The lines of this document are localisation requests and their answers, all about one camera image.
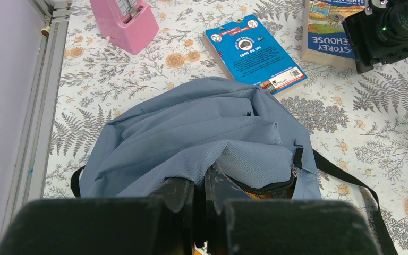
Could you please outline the blue treehouse book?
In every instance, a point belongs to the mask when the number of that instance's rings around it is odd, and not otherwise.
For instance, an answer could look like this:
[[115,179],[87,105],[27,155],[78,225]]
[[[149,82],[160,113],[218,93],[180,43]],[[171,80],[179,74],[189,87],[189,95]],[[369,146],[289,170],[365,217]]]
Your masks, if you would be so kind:
[[343,28],[346,17],[364,10],[359,0],[305,1],[301,58],[355,69],[355,56]]

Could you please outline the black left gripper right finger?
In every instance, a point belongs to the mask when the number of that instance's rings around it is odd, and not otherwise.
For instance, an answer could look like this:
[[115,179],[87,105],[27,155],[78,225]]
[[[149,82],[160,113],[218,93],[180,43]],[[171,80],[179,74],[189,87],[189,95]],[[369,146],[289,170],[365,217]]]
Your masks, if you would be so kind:
[[349,203],[254,199],[215,168],[205,174],[210,254],[380,254]]

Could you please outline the blue round package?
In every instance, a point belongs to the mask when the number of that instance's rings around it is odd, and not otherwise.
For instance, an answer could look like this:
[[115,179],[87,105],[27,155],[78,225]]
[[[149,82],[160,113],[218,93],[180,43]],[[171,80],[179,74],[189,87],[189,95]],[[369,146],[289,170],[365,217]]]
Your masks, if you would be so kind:
[[261,86],[273,95],[308,78],[253,14],[205,30],[202,40],[227,78]]

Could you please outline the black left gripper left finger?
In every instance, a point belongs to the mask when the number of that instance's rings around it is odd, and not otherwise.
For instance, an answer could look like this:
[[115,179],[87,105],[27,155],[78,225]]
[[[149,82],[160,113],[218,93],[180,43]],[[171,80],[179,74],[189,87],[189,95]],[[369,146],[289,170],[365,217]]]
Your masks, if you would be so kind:
[[193,182],[170,178],[146,197],[33,201],[0,254],[193,254]]

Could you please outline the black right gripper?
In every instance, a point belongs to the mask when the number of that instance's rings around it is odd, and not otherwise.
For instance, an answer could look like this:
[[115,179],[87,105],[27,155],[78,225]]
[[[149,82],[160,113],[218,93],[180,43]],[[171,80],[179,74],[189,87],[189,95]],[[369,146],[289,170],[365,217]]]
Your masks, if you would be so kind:
[[342,23],[358,74],[408,58],[408,0],[366,1]]

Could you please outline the blue student backpack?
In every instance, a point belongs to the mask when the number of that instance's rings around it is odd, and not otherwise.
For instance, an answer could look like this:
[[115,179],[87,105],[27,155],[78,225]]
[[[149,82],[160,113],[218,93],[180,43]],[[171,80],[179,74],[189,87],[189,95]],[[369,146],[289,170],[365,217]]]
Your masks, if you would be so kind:
[[[322,200],[318,171],[363,187],[311,144],[306,128],[268,91],[238,83],[223,94],[186,88],[106,124],[73,174],[78,198],[146,197],[171,178],[194,184],[192,237],[207,245],[205,174],[215,168],[254,199]],[[380,254],[396,254],[380,210]]]

